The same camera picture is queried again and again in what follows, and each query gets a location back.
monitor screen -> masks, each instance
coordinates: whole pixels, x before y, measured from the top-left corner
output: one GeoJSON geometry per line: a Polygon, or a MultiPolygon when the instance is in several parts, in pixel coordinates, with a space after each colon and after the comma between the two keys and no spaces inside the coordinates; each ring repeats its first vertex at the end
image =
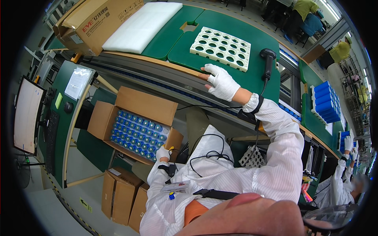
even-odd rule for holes
{"type": "Polygon", "coordinates": [[[38,121],[46,90],[23,77],[16,100],[14,116],[14,146],[36,155],[38,121]]]}

gloved hand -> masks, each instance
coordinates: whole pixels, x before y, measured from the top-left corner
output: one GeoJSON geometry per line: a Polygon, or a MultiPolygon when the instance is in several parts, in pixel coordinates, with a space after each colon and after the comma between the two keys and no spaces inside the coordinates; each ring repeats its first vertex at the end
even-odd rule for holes
{"type": "Polygon", "coordinates": [[[160,160],[160,158],[162,158],[162,157],[167,157],[168,160],[169,160],[169,150],[166,150],[164,147],[160,147],[156,151],[156,159],[160,160]]]}
{"type": "Polygon", "coordinates": [[[358,154],[357,148],[353,148],[352,151],[351,151],[351,153],[352,153],[352,161],[356,161],[357,154],[358,154]]]}
{"type": "Polygon", "coordinates": [[[213,64],[205,64],[205,67],[202,67],[201,70],[212,74],[207,78],[207,80],[208,82],[212,83],[214,87],[205,85],[205,87],[209,89],[209,93],[217,98],[231,102],[235,93],[240,88],[240,85],[234,81],[231,75],[229,75],[225,69],[213,64]]]}
{"type": "Polygon", "coordinates": [[[344,150],[351,151],[353,147],[353,139],[351,136],[346,136],[344,139],[344,150]]]}

